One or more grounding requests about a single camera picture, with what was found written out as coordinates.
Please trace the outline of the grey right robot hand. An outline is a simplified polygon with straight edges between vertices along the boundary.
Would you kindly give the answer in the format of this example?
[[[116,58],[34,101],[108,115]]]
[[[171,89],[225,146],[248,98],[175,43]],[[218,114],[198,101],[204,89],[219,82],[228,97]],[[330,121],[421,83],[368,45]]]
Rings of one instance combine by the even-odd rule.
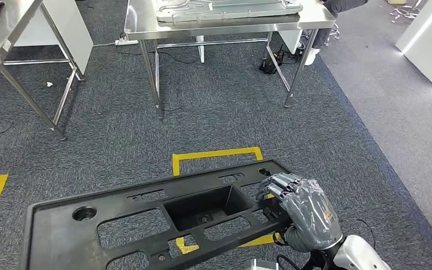
[[[276,173],[262,180],[256,200],[271,194],[291,219],[284,242],[301,253],[327,250],[343,240],[333,205],[315,179]]]

